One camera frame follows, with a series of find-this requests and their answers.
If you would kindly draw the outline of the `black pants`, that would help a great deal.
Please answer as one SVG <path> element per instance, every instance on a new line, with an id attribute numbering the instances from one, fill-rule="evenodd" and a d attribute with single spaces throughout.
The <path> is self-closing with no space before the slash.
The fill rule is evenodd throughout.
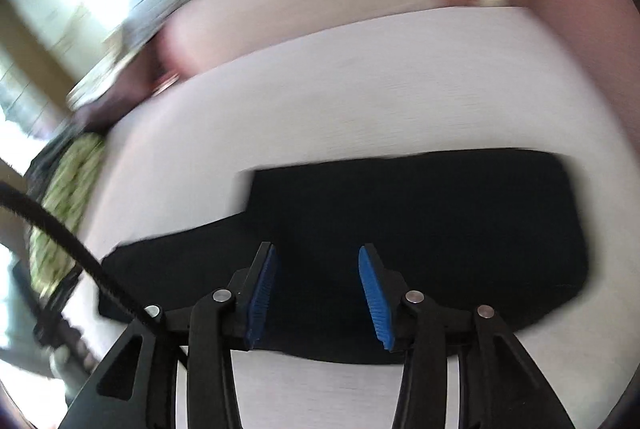
<path id="1" fill-rule="evenodd" d="M 585 286 L 589 249 L 558 157 L 502 149 L 260 168 L 242 212 L 112 251 L 106 273 L 143 305 L 190 307 L 276 247 L 258 348 L 303 359 L 392 364 L 358 273 L 372 244 L 387 269 L 443 307 L 491 305 L 513 329 Z"/>

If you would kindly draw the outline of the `green patterned cloth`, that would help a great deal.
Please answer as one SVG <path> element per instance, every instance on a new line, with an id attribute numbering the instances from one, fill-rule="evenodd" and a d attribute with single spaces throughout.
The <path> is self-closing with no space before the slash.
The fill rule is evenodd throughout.
<path id="1" fill-rule="evenodd" d="M 28 195 L 76 234 L 101 172 L 105 142 L 99 134 L 67 128 L 32 161 L 26 174 Z M 75 261 L 47 234 L 28 234 L 32 288 L 48 297 L 72 272 Z"/>

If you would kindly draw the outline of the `dark maroon garment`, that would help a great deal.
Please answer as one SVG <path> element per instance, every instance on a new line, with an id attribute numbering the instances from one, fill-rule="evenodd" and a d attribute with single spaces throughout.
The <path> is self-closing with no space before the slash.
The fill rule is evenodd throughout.
<path id="1" fill-rule="evenodd" d="M 156 81 L 163 74 L 165 70 L 151 41 L 119 73 L 102 97 L 74 113 L 74 124 L 81 131 L 104 134 L 152 96 Z"/>

